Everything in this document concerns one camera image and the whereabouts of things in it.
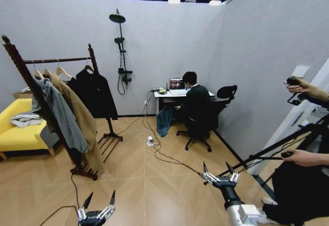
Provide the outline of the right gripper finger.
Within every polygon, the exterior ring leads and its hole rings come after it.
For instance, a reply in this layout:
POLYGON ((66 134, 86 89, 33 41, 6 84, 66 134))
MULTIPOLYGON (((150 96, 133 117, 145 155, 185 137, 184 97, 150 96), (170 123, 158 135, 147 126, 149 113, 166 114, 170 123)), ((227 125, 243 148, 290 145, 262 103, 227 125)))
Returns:
POLYGON ((219 178, 216 177, 215 175, 211 174, 205 164, 205 162, 203 162, 203 172, 200 173, 200 176, 207 181, 208 183, 214 183, 214 182, 218 182, 219 178))
POLYGON ((238 172, 235 172, 233 167, 228 162, 225 162, 225 163, 226 163, 228 171, 230 173, 229 181, 233 182, 233 183, 237 183, 240 174, 238 172))

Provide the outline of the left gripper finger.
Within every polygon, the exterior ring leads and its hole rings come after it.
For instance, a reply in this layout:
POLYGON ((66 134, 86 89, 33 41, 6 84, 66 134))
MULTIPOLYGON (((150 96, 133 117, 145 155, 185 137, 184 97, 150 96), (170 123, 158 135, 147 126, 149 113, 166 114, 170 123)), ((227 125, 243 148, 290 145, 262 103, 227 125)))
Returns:
POLYGON ((109 205, 98 215, 98 218, 101 220, 108 220, 115 211, 115 194, 116 191, 114 190, 109 202, 109 205))
POLYGON ((90 195, 84 201, 83 205, 77 210, 78 221, 83 221, 87 218, 86 209, 90 204, 92 196, 93 196, 93 192, 90 193, 90 195))

